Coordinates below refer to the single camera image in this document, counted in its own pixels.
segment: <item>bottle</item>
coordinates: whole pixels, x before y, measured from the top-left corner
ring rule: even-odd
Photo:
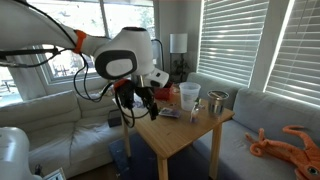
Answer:
[[[195,100],[195,104],[192,108],[192,111],[191,111],[191,117],[190,117],[190,122],[191,123],[195,123],[198,119],[198,113],[199,113],[199,110],[200,110],[200,98],[198,97],[196,100]]]

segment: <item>plastic cup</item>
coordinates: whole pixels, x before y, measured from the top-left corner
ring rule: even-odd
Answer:
[[[191,111],[195,100],[199,96],[201,86],[193,82],[180,83],[181,108],[185,111]]]

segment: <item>orange stuffed animal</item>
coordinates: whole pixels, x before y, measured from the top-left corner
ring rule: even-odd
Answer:
[[[295,169],[298,180],[320,180],[320,148],[300,129],[303,126],[286,126],[282,130],[285,133],[299,136],[305,145],[301,150],[291,144],[266,139],[264,129],[259,129],[259,141],[255,141],[246,133],[246,138],[252,143],[250,151],[255,156],[262,156],[263,152],[279,159],[291,162],[297,166]]]

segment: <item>couch cushion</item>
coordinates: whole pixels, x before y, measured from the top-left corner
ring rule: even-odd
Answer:
[[[254,139],[257,134],[230,120],[223,123],[219,154],[219,180],[292,180],[295,179],[295,166],[265,154],[256,157],[250,153],[250,142],[245,138],[248,132]],[[212,131],[193,143],[206,159],[210,158]]]
[[[100,102],[92,102],[90,100],[83,99],[79,95],[78,102],[82,113],[82,118],[93,116],[106,116],[110,110],[118,109],[115,103],[112,101],[114,96],[103,96]],[[91,94],[92,98],[100,97],[99,94]]]
[[[0,126],[19,127],[25,132],[80,119],[76,95],[66,91],[0,108]]]
[[[29,167],[41,164],[44,174],[70,166],[70,146],[74,123],[61,123],[27,133],[30,141]]]
[[[287,125],[302,125],[306,127],[303,131],[320,145],[320,108],[272,94],[241,89],[233,110],[235,121],[255,132],[264,128],[269,139],[304,147],[299,137],[282,131]]]
[[[108,144],[122,137],[122,126],[110,128],[104,116],[80,119],[76,123],[73,135],[71,163],[78,163],[106,153],[110,156]]]
[[[233,109],[234,100],[236,98],[237,92],[242,85],[237,85],[228,81],[223,81],[208,75],[191,72],[188,75],[188,82],[195,82],[201,85],[199,92],[200,98],[207,99],[207,93],[211,90],[223,91],[229,94],[228,100],[225,102],[225,107],[228,109]]]

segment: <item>lamp shade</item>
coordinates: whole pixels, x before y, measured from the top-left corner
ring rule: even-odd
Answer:
[[[186,53],[188,34],[170,34],[170,53]]]

